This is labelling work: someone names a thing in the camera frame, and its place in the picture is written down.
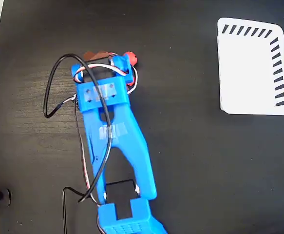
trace wire bundle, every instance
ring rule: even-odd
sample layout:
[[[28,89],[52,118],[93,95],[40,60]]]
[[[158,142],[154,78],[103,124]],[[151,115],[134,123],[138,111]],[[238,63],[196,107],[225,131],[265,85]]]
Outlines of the wire bundle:
[[[117,55],[115,53],[110,53],[109,56],[114,56],[114,55]],[[106,118],[106,122],[107,122],[107,130],[108,130],[108,140],[107,140],[107,149],[106,149],[106,152],[105,152],[105,155],[103,157],[103,161],[102,161],[102,164],[100,165],[99,167],[99,170],[97,172],[97,174],[95,175],[92,183],[90,183],[90,180],[89,180],[89,175],[88,175],[88,172],[87,172],[87,166],[86,166],[86,159],[85,159],[85,153],[84,153],[84,144],[83,144],[83,140],[82,140],[82,137],[81,137],[81,134],[80,134],[80,130],[79,130],[79,124],[78,124],[78,119],[77,119],[77,114],[76,114],[76,109],[77,109],[77,99],[76,99],[76,94],[74,94],[73,96],[71,97],[68,97],[67,99],[65,99],[64,101],[62,101],[60,104],[58,104],[54,109],[53,111],[51,111],[51,113],[48,114],[47,112],[47,106],[48,106],[48,99],[49,99],[49,94],[50,94],[50,89],[51,89],[51,84],[52,84],[52,80],[53,80],[53,77],[54,77],[54,74],[55,74],[55,71],[56,69],[58,68],[58,66],[60,65],[60,63],[65,60],[66,58],[74,58],[76,59],[81,65],[82,67],[80,67],[76,74],[74,75],[74,81],[77,82],[77,83],[82,83],[79,79],[78,79],[78,73],[80,72],[84,72],[86,71],[92,82],[94,83],[95,85],[95,89],[98,93],[98,96],[99,96],[99,99],[100,99],[100,102],[102,104],[102,107],[103,107],[103,110],[104,110],[104,115],[105,115],[105,118]],[[44,96],[44,103],[43,103],[43,114],[46,118],[50,118],[51,116],[53,116],[61,107],[64,103],[68,102],[68,101],[74,101],[75,103],[75,107],[74,107],[74,115],[75,115],[75,121],[76,121],[76,128],[77,128],[77,133],[78,133],[78,138],[79,138],[79,143],[80,143],[80,150],[81,150],[81,162],[82,162],[82,167],[83,167],[83,173],[84,173],[84,177],[85,177],[85,182],[86,182],[86,187],[87,187],[87,192],[85,194],[71,188],[71,187],[65,187],[63,189],[63,193],[62,193],[62,198],[63,198],[63,223],[64,223],[64,233],[67,234],[67,217],[66,217],[66,191],[69,190],[73,193],[75,193],[76,195],[80,196],[81,199],[78,201],[78,203],[80,202],[83,202],[85,199],[87,198],[91,198],[92,201],[97,205],[97,206],[100,206],[100,204],[96,201],[96,199],[94,198],[92,192],[98,182],[98,179],[99,177],[101,176],[103,170],[104,170],[104,167],[106,165],[106,162],[108,160],[108,157],[109,157],[109,153],[110,153],[110,149],[111,149],[111,144],[112,144],[112,129],[111,129],[111,120],[110,120],[110,116],[109,116],[109,113],[108,113],[108,109],[107,109],[107,105],[106,105],[106,102],[105,102],[105,99],[101,93],[101,90],[99,89],[99,86],[98,86],[98,83],[97,83],[97,80],[93,74],[93,72],[91,71],[91,69],[95,68],[95,67],[105,67],[105,68],[108,68],[108,69],[111,69],[115,72],[117,72],[118,74],[122,75],[122,76],[126,76],[127,73],[125,73],[124,71],[121,71],[119,68],[113,66],[113,65],[106,65],[106,64],[101,64],[101,63],[94,63],[94,64],[86,64],[86,62],[80,58],[78,55],[76,54],[65,54],[63,56],[61,56],[55,63],[55,65],[53,66],[52,70],[51,70],[51,73],[50,73],[50,76],[49,76],[49,79],[48,79],[48,84],[47,84],[47,87],[46,87],[46,90],[45,90],[45,96]],[[133,88],[129,89],[128,90],[128,94],[132,93],[135,89],[136,89],[136,86],[137,86],[137,81],[138,81],[138,74],[137,74],[137,70],[132,66],[133,70],[134,70],[134,73],[135,73],[135,77],[134,77],[134,81],[133,81],[133,84],[129,84],[129,86],[132,86],[133,85]],[[101,229],[101,227],[99,226],[99,222],[98,222],[98,216],[97,216],[97,227],[99,229],[99,231],[101,233],[104,234],[104,231]]]

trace white cable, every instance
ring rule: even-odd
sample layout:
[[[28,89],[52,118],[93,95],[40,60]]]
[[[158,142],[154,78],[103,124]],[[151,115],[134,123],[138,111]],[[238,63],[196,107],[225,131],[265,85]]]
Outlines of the white cable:
[[[108,68],[108,69],[113,70],[114,72],[117,72],[118,74],[120,74],[120,75],[122,75],[122,76],[126,76],[126,75],[127,75],[127,73],[125,73],[124,71],[121,71],[119,68],[117,68],[117,67],[115,67],[115,66],[108,65],[108,64],[103,64],[103,63],[91,63],[91,64],[88,64],[88,67],[89,67],[89,68],[105,67],[105,68]],[[74,76],[76,82],[81,83],[81,81],[78,79],[78,73],[79,73],[79,72],[82,72],[82,71],[84,71],[84,70],[85,70],[85,67],[80,67],[80,68],[76,71],[76,74],[75,74],[75,76]]]
[[[77,96],[77,94],[74,94],[72,97],[67,98],[65,101],[63,101],[63,104],[66,103],[66,102],[68,102],[68,101],[73,101],[73,100],[75,100],[76,96]]]
[[[134,83],[133,88],[128,91],[128,94],[132,93],[132,92],[136,89],[136,87],[137,87],[137,80],[138,80],[137,70],[136,70],[136,68],[133,67],[133,66],[132,66],[132,68],[133,68],[134,73],[135,73],[135,83]]]

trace black table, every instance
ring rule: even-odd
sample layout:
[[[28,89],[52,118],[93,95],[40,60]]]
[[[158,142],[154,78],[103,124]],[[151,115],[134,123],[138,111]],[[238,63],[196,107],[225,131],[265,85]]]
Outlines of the black table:
[[[62,233],[61,191],[85,191],[72,103],[42,114],[48,75],[64,53],[131,50],[139,59],[133,112],[148,142],[172,234],[284,233],[284,117],[219,108],[217,20],[284,30],[284,1],[7,0],[0,22],[0,234]],[[64,63],[51,105],[74,93]],[[111,154],[110,180],[128,176]],[[98,233],[96,207],[68,195],[69,233]]]

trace white tray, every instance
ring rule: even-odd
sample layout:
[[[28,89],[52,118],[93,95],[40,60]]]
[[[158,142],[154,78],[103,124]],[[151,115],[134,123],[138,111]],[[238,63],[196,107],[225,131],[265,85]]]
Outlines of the white tray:
[[[284,115],[284,32],[244,19],[218,20],[221,109]]]

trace dark wooden table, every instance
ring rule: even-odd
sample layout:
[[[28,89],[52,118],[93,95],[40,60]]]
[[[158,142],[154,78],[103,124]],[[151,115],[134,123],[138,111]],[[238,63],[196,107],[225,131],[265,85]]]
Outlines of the dark wooden table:
[[[284,234],[284,117],[219,108],[217,20],[284,30],[280,0],[6,0],[0,22],[0,234],[63,232],[61,191],[85,191],[73,105],[42,113],[48,75],[64,53],[131,50],[139,59],[133,112],[148,142],[171,234]],[[75,91],[61,65],[51,105]],[[124,175],[113,153],[109,178]],[[98,233],[96,207],[68,195],[69,233]]]

